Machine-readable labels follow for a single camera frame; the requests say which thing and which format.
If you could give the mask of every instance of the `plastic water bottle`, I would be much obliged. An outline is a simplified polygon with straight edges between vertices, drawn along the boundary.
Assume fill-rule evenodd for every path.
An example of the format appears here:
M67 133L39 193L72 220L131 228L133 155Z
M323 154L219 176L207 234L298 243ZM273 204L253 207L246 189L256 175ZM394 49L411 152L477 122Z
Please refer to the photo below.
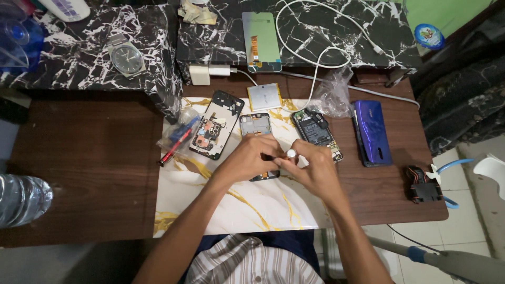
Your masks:
M53 190L40 178L0 174L0 229L27 224L44 214Z

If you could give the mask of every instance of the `person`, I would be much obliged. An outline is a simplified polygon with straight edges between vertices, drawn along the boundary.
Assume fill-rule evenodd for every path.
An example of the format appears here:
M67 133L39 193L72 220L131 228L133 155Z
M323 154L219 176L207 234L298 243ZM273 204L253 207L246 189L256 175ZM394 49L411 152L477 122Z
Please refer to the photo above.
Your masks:
M210 218L230 187L279 167L326 205L347 281L393 283L352 212L330 150L300 139L291 148L305 157L309 165L299 168L296 159L285 160L285 153L273 135L247 134L167 229L133 283L324 283L315 270L319 267L310 265L309 258L304 257L307 250L295 246L289 251L289 245L279 242L267 244L276 243L275 235L283 232L266 232L270 233L266 241L250 234L225 235L205 250L200 249ZM275 158L265 161L262 154Z

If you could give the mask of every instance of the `dark pants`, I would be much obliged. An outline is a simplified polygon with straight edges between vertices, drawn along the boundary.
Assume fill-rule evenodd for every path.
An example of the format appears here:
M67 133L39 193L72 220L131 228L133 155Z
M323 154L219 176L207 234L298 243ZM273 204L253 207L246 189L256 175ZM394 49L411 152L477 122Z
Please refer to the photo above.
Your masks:
M321 275L316 250L314 250L314 230L256 232L243 233L242 235L259 238L265 247L280 248L294 253L307 261L319 276ZM194 256L196 257L200 252L210 249L226 236L227 234L204 235ZM187 271L182 276L182 282L179 283L184 282L186 274Z

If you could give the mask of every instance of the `disassembled smartphone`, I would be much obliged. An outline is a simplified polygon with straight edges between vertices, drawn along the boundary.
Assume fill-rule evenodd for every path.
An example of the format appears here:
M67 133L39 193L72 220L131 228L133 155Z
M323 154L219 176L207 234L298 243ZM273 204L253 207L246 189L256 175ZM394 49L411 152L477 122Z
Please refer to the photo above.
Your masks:
M333 135L328 129L328 122L323 115L317 112L303 109L291 115L291 120L297 128L303 140L312 143L316 146L326 146L331 150L333 162L343 160L343 155L340 152Z
M270 116L268 113L255 113L255 114L245 114L239 119L240 130L242 132L242 137L248 133L254 133L254 135L264 135L272 133L272 126L270 125ZM272 156L263 155L262 158L265 161L272 161ZM258 181L264 179L278 178L281 175L279 170L269 171L258 176L253 177L249 181Z
M243 108L243 100L216 91L189 149L212 160L219 159Z

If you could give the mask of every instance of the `metal watch strap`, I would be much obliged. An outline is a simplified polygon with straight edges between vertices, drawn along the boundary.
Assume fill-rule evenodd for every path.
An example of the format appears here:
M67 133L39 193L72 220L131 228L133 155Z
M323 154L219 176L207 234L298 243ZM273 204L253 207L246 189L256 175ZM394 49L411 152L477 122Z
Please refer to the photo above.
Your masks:
M109 41L107 42L107 47L118 46L123 43L129 42L129 40L123 35L123 33L116 33L109 35Z

